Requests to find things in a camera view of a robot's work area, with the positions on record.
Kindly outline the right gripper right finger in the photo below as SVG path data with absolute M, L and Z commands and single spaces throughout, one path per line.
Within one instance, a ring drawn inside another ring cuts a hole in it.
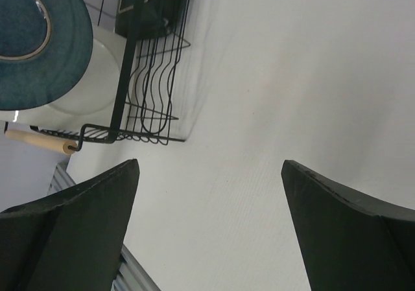
M 281 177 L 311 290 L 414 289 L 414 210 L 293 160 Z

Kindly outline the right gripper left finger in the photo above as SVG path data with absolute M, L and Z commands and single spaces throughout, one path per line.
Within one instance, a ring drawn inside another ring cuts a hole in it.
M 2 290 L 110 290 L 139 181 L 129 159 L 1 213 Z

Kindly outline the white square plate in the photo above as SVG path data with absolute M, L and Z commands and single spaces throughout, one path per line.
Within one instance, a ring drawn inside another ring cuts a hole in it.
M 112 119 L 126 39 L 93 27 L 93 51 L 78 84 L 45 106 L 23 111 L 2 111 L 1 120 L 48 130 L 80 131 L 85 124 L 108 126 Z

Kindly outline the dark blue round plate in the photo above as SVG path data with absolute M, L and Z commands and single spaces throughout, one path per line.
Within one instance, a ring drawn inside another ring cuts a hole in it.
M 28 110 L 63 97 L 93 49 L 83 0 L 1 0 L 1 110 Z

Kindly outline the black wire dish rack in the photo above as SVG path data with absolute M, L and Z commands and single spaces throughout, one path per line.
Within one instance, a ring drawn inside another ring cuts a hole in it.
M 92 31 L 97 26 L 115 33 L 119 0 L 83 1 Z M 133 20 L 140 18 L 143 2 L 135 0 Z M 74 132 L 3 121 L 5 133 L 10 133 L 13 124 L 24 125 L 33 135 L 42 134 L 65 142 L 69 152 L 79 151 L 86 142 L 110 144 L 131 139 L 166 145 L 170 141 L 180 141 L 179 135 L 171 134 L 172 126 L 178 120 L 173 112 L 172 92 L 182 50 L 189 46 L 184 37 L 189 2 L 186 0 L 180 20 L 164 37 L 140 40 L 139 29 L 130 24 L 128 36 L 123 37 L 126 39 L 123 63 L 108 126 L 85 124 L 80 131 Z

